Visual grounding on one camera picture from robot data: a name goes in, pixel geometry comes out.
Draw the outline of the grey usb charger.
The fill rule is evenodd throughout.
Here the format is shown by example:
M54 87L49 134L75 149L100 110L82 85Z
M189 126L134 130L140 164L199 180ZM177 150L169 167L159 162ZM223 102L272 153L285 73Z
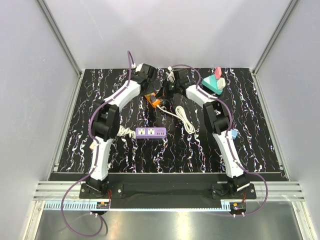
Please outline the grey usb charger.
M157 98L154 95L151 95L149 97L149 100L150 100L151 103L154 103L157 100Z

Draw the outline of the orange power strip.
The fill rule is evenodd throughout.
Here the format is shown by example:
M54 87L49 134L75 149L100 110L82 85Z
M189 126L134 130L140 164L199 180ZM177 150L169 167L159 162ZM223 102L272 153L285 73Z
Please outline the orange power strip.
M147 102L155 109L161 107L164 104L164 101L160 98L157 98L154 92L146 94L144 97L146 98Z

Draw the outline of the purple power strip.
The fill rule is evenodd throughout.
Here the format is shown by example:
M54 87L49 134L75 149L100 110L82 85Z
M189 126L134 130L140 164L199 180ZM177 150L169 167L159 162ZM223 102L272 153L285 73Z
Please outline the purple power strip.
M137 139L164 139L167 130L165 127L137 127L135 136Z

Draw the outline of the blue usb charger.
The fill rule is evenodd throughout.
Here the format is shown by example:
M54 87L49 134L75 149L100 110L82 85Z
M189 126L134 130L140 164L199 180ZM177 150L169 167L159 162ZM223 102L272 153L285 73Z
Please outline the blue usb charger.
M238 134L239 134L239 131L237 129L231 129L231 136L233 140L237 138Z

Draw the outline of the pink cube deer adapter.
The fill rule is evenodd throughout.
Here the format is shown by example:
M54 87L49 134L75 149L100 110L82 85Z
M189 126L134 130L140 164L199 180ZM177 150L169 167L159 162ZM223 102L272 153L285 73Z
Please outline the pink cube deer adapter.
M93 142L91 143L91 145L89 146L89 148L93 151L93 150L95 149L96 145L97 145L96 142L93 141Z

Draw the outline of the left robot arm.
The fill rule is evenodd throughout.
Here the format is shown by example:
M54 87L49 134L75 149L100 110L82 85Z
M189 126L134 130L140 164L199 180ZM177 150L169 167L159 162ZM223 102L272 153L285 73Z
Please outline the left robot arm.
M154 91L155 67L142 63L129 72L128 80L112 95L93 102L88 133L93 140L89 177L85 179L90 192L97 198L108 193L108 160L113 140L120 130L120 113L132 99Z

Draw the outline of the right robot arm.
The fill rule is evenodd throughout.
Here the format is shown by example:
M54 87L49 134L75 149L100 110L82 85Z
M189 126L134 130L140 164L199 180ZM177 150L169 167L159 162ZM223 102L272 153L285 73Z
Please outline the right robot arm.
M205 128L213 135L223 158L228 178L228 195L235 199L239 198L244 194L245 188L249 187L250 182L234 145L231 111L222 100L209 95L189 81L183 68L169 67L168 71L167 80L163 82L156 97L170 99L174 94L181 94L202 107Z

